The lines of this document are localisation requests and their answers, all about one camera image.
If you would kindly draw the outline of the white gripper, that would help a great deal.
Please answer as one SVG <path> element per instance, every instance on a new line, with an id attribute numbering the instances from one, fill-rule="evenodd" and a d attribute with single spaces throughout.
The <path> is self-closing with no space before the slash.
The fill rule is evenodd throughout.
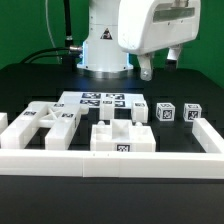
<path id="1" fill-rule="evenodd" d="M 118 43 L 123 51 L 139 55 L 142 80 L 153 77 L 150 52 L 171 46 L 165 69 L 177 68 L 181 44 L 194 40 L 198 34 L 200 11 L 201 0 L 120 1 Z"/>

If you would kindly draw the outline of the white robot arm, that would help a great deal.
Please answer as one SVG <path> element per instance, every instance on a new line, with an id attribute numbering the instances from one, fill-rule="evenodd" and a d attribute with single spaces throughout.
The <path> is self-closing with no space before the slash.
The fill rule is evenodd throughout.
<path id="1" fill-rule="evenodd" d="M 94 78 L 132 73 L 129 56 L 140 65 L 140 78 L 153 76 L 153 57 L 166 49 L 165 68 L 177 68 L 182 45 L 197 37 L 201 0 L 90 0 L 89 35 L 78 68 Z"/>

